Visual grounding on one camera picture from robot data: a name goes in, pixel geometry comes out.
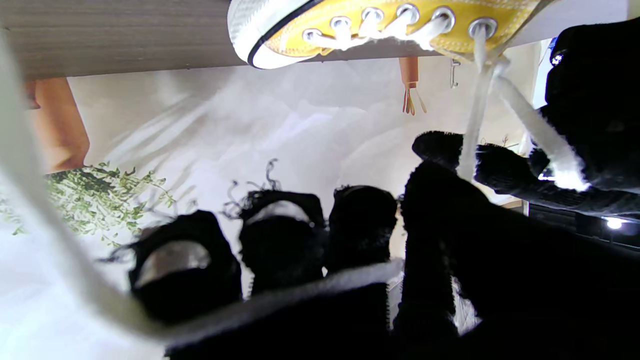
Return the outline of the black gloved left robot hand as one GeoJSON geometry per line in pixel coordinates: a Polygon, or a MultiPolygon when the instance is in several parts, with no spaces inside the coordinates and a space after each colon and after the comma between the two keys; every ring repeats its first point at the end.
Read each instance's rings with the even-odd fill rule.
{"type": "Polygon", "coordinates": [[[567,28],[551,51],[538,114],[578,157],[585,191],[539,176],[551,155],[535,139],[528,158],[478,148],[475,179],[496,193],[593,216],[639,219],[639,68],[625,70],[622,50],[639,54],[639,19],[567,28]]]}

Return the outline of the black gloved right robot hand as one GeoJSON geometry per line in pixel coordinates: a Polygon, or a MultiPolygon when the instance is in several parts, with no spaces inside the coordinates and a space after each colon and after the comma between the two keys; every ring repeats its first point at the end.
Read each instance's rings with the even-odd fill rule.
{"type": "MultiPolygon", "coordinates": [[[[610,314],[638,300],[639,259],[558,228],[494,208],[528,238],[473,242],[457,225],[436,235],[426,218],[427,171],[411,174],[400,204],[407,230],[401,301],[393,328],[387,286],[320,295],[190,344],[172,344],[170,360],[340,360],[400,356],[424,360],[637,360],[639,331],[610,314]]],[[[339,271],[390,258],[397,203],[372,186],[334,193],[324,224],[315,194],[263,189],[239,212],[242,260],[253,294],[291,290],[339,271]]]]}

